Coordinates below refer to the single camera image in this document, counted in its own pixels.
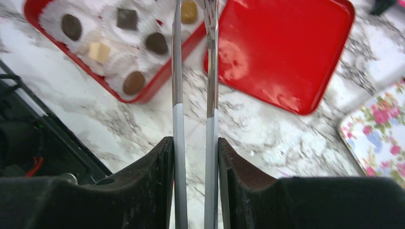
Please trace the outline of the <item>red box lid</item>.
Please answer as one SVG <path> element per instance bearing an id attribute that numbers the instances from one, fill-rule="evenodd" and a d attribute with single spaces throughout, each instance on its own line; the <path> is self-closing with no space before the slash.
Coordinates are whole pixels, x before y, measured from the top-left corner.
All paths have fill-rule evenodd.
<path id="1" fill-rule="evenodd" d="M 229 0 L 219 82 L 297 115 L 315 111 L 355 18 L 348 0 Z"/>

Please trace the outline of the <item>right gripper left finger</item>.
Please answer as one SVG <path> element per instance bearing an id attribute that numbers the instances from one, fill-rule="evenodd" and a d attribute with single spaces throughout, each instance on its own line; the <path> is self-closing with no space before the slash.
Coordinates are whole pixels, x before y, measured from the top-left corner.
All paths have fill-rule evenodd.
<path id="1" fill-rule="evenodd" d="M 145 156 L 93 185 L 61 177 L 0 180 L 3 229 L 167 229 L 174 144 L 163 138 Z"/>

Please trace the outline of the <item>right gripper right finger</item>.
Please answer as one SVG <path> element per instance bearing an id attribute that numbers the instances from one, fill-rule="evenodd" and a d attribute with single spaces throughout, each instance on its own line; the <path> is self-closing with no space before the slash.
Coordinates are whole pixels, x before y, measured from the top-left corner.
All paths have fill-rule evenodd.
<path id="1" fill-rule="evenodd" d="M 218 141 L 226 229 L 402 229 L 405 191 L 386 177 L 274 178 Z"/>

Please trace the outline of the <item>dark square chocolate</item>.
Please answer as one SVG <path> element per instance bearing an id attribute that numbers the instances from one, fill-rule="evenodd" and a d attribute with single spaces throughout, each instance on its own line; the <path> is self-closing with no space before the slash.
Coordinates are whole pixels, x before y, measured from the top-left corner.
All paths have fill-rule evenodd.
<path id="1" fill-rule="evenodd" d="M 132 9 L 117 9 L 116 26 L 123 30 L 136 31 L 138 24 L 138 13 Z"/>

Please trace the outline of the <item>metal tongs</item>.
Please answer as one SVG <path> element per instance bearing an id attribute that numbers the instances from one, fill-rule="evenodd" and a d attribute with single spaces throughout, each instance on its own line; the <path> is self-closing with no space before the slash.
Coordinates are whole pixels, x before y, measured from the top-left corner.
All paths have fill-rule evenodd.
<path id="1" fill-rule="evenodd" d="M 202 41 L 187 61 L 181 5 L 175 1 L 172 28 L 174 139 L 174 226 L 217 229 L 220 211 L 218 175 L 218 34 L 220 2 L 198 1 Z"/>

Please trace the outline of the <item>dark round chocolate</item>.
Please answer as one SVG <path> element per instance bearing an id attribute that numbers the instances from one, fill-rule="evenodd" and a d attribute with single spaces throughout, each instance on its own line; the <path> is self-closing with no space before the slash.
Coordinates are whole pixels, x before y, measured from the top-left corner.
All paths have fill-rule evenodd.
<path id="1" fill-rule="evenodd" d="M 72 41 L 78 41 L 82 35 L 82 25 L 80 20 L 71 14 L 65 14 L 61 18 L 61 29 Z"/>

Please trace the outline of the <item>dark oval chocolate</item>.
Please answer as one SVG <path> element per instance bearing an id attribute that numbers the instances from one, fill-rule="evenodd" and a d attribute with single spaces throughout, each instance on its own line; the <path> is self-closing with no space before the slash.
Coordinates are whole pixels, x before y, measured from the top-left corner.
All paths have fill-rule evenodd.
<path id="1" fill-rule="evenodd" d="M 150 34 L 145 40 L 146 48 L 158 55 L 166 55 L 168 53 L 168 45 L 165 37 L 160 32 Z"/>

